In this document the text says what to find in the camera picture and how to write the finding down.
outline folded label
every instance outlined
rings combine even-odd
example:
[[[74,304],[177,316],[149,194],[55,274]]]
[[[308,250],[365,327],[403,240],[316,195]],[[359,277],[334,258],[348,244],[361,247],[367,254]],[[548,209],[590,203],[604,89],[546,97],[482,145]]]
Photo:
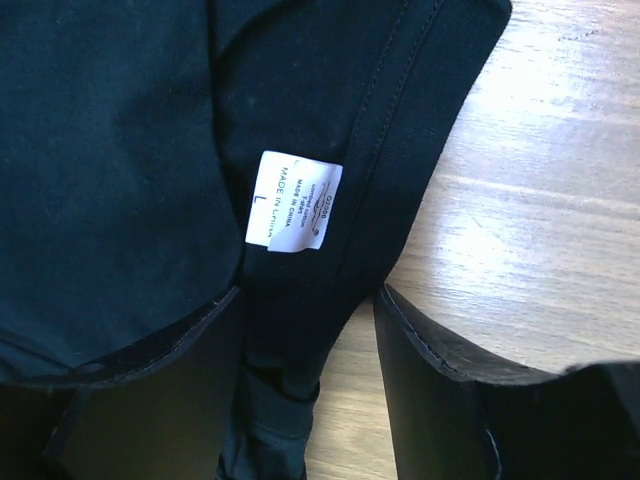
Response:
[[[341,177],[341,165],[264,152],[245,241],[271,252],[319,249]]]

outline garment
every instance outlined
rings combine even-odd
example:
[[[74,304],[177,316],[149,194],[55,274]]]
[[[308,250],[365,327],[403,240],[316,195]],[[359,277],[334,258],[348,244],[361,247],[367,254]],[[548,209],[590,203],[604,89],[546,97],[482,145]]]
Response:
[[[328,352],[400,255],[509,2],[0,5],[0,380],[81,381],[238,284],[222,466],[297,480]],[[265,150],[343,166],[319,250],[243,243]]]

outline wooden table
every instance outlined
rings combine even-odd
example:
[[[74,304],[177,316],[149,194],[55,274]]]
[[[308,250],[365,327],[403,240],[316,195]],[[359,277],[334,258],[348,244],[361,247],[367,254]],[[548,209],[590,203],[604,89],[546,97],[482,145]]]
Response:
[[[531,366],[640,357],[640,2],[514,1],[389,282]]]

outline wooden surface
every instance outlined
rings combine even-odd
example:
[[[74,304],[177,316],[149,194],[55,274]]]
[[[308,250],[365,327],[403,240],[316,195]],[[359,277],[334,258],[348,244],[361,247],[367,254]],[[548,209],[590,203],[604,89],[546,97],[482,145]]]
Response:
[[[389,282],[538,368],[640,357],[640,2],[515,0]],[[370,311],[325,374],[311,480],[395,478]]]

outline clothing tag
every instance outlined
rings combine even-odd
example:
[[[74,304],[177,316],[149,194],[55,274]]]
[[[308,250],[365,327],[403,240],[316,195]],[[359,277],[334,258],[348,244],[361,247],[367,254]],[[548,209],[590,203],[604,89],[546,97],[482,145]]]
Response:
[[[341,177],[341,165],[264,152],[245,241],[270,252],[318,250]]]

